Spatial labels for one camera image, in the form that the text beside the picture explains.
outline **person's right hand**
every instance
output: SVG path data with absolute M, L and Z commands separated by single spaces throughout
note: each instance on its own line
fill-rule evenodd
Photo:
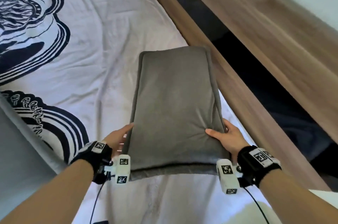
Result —
M 233 162 L 237 163 L 239 151 L 241 151 L 242 148 L 249 146 L 249 143 L 246 142 L 242 133 L 236 126 L 224 118 L 223 122 L 228 128 L 227 133 L 217 132 L 212 129 L 206 129 L 205 132 L 209 136 L 218 139 L 222 143 L 223 147 L 231 153 Z

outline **wooden panel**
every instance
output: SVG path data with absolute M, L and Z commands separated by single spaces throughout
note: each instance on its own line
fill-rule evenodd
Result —
M 338 143 L 338 32 L 291 0 L 202 0 Z
M 177 0 L 158 0 L 189 45 L 211 48 L 218 87 L 255 142 L 306 188 L 330 189 Z

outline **wooden headboard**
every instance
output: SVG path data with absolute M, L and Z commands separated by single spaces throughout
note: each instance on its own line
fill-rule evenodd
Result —
M 207 45 L 211 48 L 218 87 L 255 142 L 280 159 L 283 170 L 304 187 L 329 191 L 326 183 L 178 1 L 158 0 L 158 2 L 174 21 L 189 45 Z

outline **mattress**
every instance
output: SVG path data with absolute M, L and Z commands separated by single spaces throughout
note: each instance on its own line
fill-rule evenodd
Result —
M 129 123 L 142 51 L 186 46 L 156 0 L 1 0 L 0 90 L 27 125 L 69 163 L 88 141 Z M 222 115 L 254 144 L 220 94 Z M 91 184 L 74 219 L 87 223 L 99 186 Z M 269 204 L 249 188 L 270 219 Z M 217 176 L 163 175 L 104 185 L 93 223 L 250 223 L 264 221 L 251 197 L 222 193 Z

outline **forearm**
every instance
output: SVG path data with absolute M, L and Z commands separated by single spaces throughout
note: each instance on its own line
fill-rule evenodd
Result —
M 281 170 L 268 173 L 260 190 L 282 223 L 338 223 L 338 209 L 300 187 Z
M 92 166 L 78 160 L 7 215 L 0 224 L 70 224 L 93 180 Z

